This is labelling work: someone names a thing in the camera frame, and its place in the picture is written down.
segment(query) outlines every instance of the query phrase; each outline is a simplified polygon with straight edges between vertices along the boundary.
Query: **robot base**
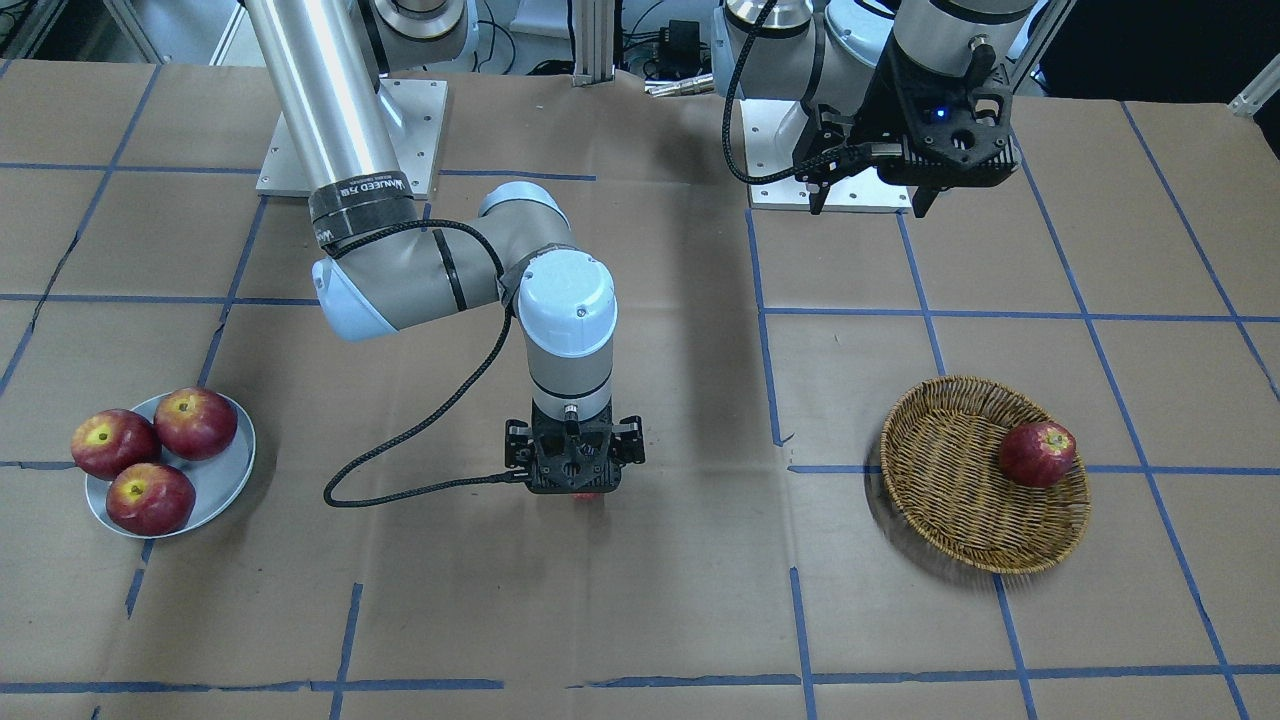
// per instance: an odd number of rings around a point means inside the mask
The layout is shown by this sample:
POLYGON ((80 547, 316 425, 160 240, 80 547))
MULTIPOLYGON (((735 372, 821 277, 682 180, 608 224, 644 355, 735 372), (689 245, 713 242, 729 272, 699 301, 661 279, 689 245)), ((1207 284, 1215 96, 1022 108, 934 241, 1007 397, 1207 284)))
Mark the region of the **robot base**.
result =
MULTIPOLYGON (((800 137, 804 114, 790 100, 742 100, 742 131, 746 136, 748 172, 765 176, 791 167, 791 149, 800 137)), ((804 183, 783 179, 753 184, 751 208, 762 210, 809 211, 804 183)), ((837 182, 827 196, 824 210, 842 213, 897 213, 911 206, 905 187, 881 182, 876 169, 837 182)))
MULTIPOLYGON (((448 83, 435 79, 383 79, 378 105, 401 170, 408 177, 416 200, 429 200, 435 161, 444 129, 448 83)), ((306 173, 293 146, 293 137, 282 115, 275 123, 271 146, 257 178, 260 195, 307 197, 311 195, 306 173)))

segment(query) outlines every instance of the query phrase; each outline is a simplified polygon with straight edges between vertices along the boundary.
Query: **wicker basket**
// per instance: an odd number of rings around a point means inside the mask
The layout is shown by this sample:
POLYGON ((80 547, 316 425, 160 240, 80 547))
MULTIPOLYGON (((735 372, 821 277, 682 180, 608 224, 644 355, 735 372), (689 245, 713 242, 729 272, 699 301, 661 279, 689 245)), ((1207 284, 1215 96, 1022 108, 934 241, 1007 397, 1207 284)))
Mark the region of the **wicker basket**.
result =
POLYGON ((1053 420, 1000 383, 945 375, 904 395, 881 433, 884 486, 897 507, 942 552, 993 573, 1059 564, 1089 524, 1084 460, 1050 488, 1004 477, 1000 442, 1023 423, 1053 420))

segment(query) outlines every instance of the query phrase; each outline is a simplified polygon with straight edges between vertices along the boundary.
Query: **apple in basket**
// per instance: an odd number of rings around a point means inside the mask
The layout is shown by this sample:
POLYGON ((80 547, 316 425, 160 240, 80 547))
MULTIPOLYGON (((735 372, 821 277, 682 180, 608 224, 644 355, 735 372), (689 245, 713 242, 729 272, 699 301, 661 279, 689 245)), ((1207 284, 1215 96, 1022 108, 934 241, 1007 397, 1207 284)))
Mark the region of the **apple in basket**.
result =
POLYGON ((1059 423, 1018 425, 1000 443, 1000 471, 1024 487, 1052 487, 1074 462, 1075 437, 1059 423))
POLYGON ((72 433, 72 460, 100 480, 111 482, 129 465, 159 459, 160 437, 132 410, 95 413, 72 433))
POLYGON ((184 460, 209 460, 236 438, 236 407, 202 387, 184 387, 160 398, 155 427, 164 443, 184 460))
POLYGON ((136 536, 166 536, 187 527, 196 487, 172 465, 129 465, 106 489, 106 516, 136 536))

